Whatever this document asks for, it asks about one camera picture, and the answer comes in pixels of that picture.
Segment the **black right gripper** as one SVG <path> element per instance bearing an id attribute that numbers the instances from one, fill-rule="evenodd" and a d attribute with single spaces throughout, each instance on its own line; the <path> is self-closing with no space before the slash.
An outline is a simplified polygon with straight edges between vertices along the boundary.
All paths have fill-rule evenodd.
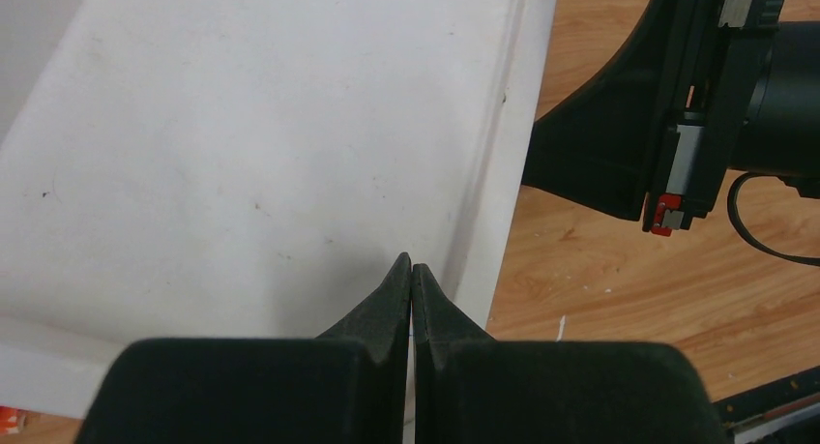
<path id="1" fill-rule="evenodd" d="M 628 39 L 532 129 L 521 183 L 667 236 L 725 173 L 819 195 L 819 25 L 785 0 L 650 0 Z M 648 183 L 647 157 L 656 159 Z"/>

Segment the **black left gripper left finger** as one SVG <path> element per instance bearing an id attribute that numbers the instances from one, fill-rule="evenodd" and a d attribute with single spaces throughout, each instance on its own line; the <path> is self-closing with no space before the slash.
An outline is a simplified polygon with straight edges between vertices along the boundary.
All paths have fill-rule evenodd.
<path id="1" fill-rule="evenodd" d="M 313 339 L 148 339 L 105 376 L 80 443 L 398 443 L 411 259 Z"/>

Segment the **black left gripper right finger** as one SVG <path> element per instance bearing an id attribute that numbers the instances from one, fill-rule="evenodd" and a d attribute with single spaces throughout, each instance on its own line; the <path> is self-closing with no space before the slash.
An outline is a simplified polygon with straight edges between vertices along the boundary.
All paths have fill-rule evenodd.
<path id="1" fill-rule="evenodd" d="M 412 276 L 419 443 L 722 443 L 718 414 L 676 348 L 501 341 Z"/>

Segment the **white drawer organizer box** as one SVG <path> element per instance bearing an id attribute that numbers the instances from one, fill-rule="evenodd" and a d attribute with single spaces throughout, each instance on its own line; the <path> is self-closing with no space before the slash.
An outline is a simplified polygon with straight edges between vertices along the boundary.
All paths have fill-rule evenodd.
<path id="1" fill-rule="evenodd" d="M 312 337 L 407 252 L 485 324 L 556 0 L 83 0 L 1 144 L 1 401 Z"/>

